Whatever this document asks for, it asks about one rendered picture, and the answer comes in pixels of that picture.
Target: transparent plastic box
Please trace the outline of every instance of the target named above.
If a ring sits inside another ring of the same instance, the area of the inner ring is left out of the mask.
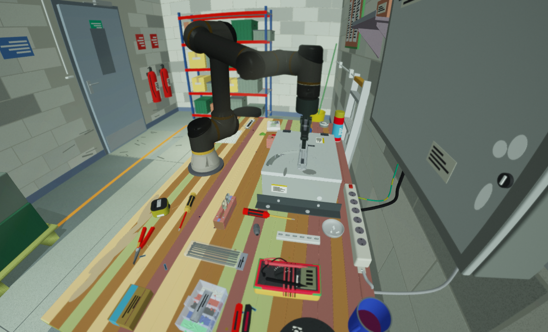
[[[212,292],[212,296],[208,300],[200,320],[196,323],[190,319],[204,291]],[[204,280],[198,281],[198,285],[196,285],[192,294],[183,303],[183,309],[175,321],[175,325],[183,332],[212,332],[214,325],[217,323],[217,318],[223,310],[227,296],[228,293],[225,288]]]

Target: striped wooden tabletop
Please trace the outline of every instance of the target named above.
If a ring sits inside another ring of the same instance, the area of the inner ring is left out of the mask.
[[[270,211],[295,220],[271,218],[264,223],[265,219],[242,214],[242,208],[255,207],[257,194],[261,194],[260,171],[268,154],[267,135],[259,135],[266,132],[268,119],[255,119],[255,124],[246,130],[242,126],[248,120],[240,118],[242,134],[236,143],[215,145],[218,155],[225,161],[221,172],[209,177],[194,177],[188,172],[190,160],[187,160],[84,269],[42,316],[42,321],[61,332],[127,332],[110,323],[108,318],[129,285],[135,284],[154,294],[135,332],[177,332],[175,320],[183,309],[183,302],[202,279],[226,288],[229,294],[213,331],[230,331],[235,304],[242,303],[257,309],[251,320],[251,330],[256,332],[280,332],[284,325],[300,317],[314,317],[335,332],[347,332],[349,315],[362,298],[373,296],[373,290],[354,267],[349,235],[338,239],[323,236],[320,246],[285,242],[276,240],[276,231],[319,235],[321,223],[326,218]],[[282,129],[299,131],[297,120],[281,122]],[[328,132],[318,124],[313,124],[312,130]],[[352,183],[343,146],[341,143],[336,145],[343,182]],[[197,193],[194,207],[181,231],[177,231],[191,192]],[[238,208],[227,229],[222,231],[213,228],[212,219],[227,193],[236,196]],[[167,197],[171,202],[168,216],[151,216],[149,204],[158,197]],[[343,191],[337,202],[344,203]],[[343,208],[341,222],[347,229]],[[261,227],[259,236],[253,234],[255,223]],[[147,229],[154,226],[155,231],[139,253],[146,256],[133,265],[133,253],[143,226]],[[188,258],[183,254],[184,249],[194,240],[247,253],[247,264],[243,271],[238,271]],[[256,294],[253,279],[257,261],[268,257],[320,265],[320,300]]]

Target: green and yellow wire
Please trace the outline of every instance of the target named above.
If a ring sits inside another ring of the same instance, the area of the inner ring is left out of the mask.
[[[367,201],[372,201],[372,202],[384,202],[385,200],[387,200],[390,197],[390,192],[392,191],[392,183],[395,182],[396,170],[398,168],[399,168],[399,164],[396,164],[395,173],[392,175],[392,181],[390,182],[390,189],[388,190],[388,196],[386,196],[385,199],[383,199],[383,200],[369,200],[368,198],[362,198],[362,197],[359,197],[359,198],[361,200],[367,200]]]

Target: orange floor line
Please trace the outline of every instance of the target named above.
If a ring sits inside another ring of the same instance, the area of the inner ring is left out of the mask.
[[[176,131],[173,135],[171,135],[170,137],[166,138],[165,141],[162,141],[161,143],[159,143],[159,145],[157,145],[156,147],[154,147],[151,151],[149,151],[146,155],[144,155],[143,157],[139,158],[139,160],[135,161],[134,164],[132,164],[131,166],[129,166],[129,168],[126,168],[126,170],[124,170],[124,172],[120,173],[117,177],[115,177],[114,179],[112,179],[112,181],[108,182],[108,184],[106,184],[102,189],[99,189],[99,191],[95,194],[93,194],[93,196],[91,196],[90,198],[88,198],[88,200],[86,200],[85,202],[83,202],[83,204],[81,204],[78,208],[76,208],[75,210],[73,210],[73,212],[69,213],[69,216],[65,217],[65,219],[61,220],[61,222],[59,222],[57,225],[58,227],[61,227],[62,224],[65,223],[65,221],[69,220],[70,217],[73,217],[77,212],[79,212],[79,210],[81,210],[84,206],[88,205],[89,202],[91,202],[91,200],[93,200],[94,198],[96,198],[99,194],[101,194],[101,192],[103,192],[104,190],[107,189],[107,187],[110,187],[110,185],[112,183],[114,183],[117,179],[120,179],[121,176],[123,176],[124,174],[126,174],[126,172],[130,171],[131,168],[133,168],[134,166],[136,166],[136,164],[138,164],[141,160],[145,159],[148,155],[150,155],[153,151],[157,150],[158,147],[160,147],[161,145],[163,145],[166,141],[168,141],[169,139],[171,139],[173,136],[175,136],[177,133],[181,132],[184,128],[186,128],[187,126],[183,126],[181,127],[180,130]]]

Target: fire extinguisher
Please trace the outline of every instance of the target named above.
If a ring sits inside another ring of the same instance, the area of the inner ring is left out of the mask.
[[[164,86],[164,96],[166,98],[169,98],[172,96],[171,80],[169,79],[169,73],[167,72],[167,69],[165,69],[163,64],[161,64],[161,70],[159,71],[159,75],[161,76],[161,84]]]
[[[153,103],[159,103],[161,101],[161,95],[159,94],[159,82],[157,82],[157,75],[151,67],[149,67],[147,79],[149,80],[149,88],[151,89],[151,95],[153,96]]]

